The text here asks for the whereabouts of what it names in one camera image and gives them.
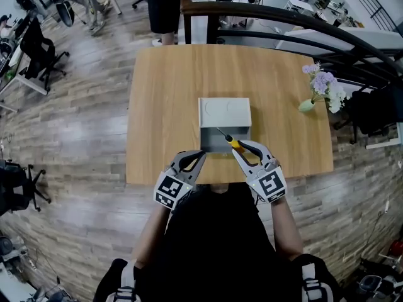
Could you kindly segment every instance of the white shoe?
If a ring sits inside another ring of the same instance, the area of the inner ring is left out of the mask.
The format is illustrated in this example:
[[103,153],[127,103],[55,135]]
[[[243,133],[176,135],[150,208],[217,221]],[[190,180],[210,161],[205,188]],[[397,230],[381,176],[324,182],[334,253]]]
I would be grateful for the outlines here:
[[103,10],[101,11],[101,14],[106,15],[110,11],[110,0],[105,0],[105,2],[102,4],[103,5]]
[[105,21],[102,21],[99,25],[98,24],[92,24],[90,29],[89,29],[89,32],[90,32],[91,36],[95,36],[95,34],[97,32],[99,32],[104,27],[104,25],[105,25]]
[[152,45],[153,45],[154,47],[162,46],[162,39],[161,39],[161,38],[160,38],[160,39],[154,39],[154,40],[152,41]]

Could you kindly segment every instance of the white box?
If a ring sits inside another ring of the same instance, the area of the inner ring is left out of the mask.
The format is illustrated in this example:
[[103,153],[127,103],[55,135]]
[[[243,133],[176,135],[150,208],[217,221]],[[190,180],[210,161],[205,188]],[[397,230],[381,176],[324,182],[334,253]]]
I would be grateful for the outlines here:
[[249,98],[199,98],[200,150],[231,153],[231,146],[216,129],[237,140],[251,139]]

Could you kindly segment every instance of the screwdriver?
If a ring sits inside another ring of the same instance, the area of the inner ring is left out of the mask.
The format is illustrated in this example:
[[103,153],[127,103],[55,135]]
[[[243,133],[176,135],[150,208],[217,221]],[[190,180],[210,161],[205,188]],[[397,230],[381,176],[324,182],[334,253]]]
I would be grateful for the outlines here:
[[225,134],[223,131],[221,131],[219,128],[216,128],[218,131],[220,131],[221,134],[223,134],[223,136],[225,137],[226,141],[229,143],[229,145],[231,147],[233,147],[234,149],[236,149],[238,152],[243,153],[245,152],[245,149],[241,147],[241,145],[239,144],[239,142],[234,139],[232,136],[230,136],[229,134]]

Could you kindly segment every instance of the yellow screwdriver handle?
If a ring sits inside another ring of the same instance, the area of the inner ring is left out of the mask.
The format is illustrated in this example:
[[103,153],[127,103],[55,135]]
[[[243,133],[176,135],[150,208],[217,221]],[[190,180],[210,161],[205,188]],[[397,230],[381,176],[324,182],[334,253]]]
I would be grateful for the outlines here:
[[241,147],[241,145],[239,144],[239,142],[236,139],[233,138],[232,141],[228,142],[228,143],[231,145],[231,147],[236,149],[238,152],[240,152],[240,153],[245,152],[245,149]]

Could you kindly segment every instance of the wooden table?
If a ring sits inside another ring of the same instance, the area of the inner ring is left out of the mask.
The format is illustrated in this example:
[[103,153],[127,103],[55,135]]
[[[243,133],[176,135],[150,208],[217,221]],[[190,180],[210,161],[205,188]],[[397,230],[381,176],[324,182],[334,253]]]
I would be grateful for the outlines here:
[[[285,177],[333,170],[325,103],[303,114],[310,98],[294,53],[231,45],[181,45],[141,50],[136,59],[127,133],[127,182],[154,184],[174,156],[200,148],[198,98],[249,98],[252,140],[265,144]],[[197,183],[245,181],[232,155],[208,154]]]

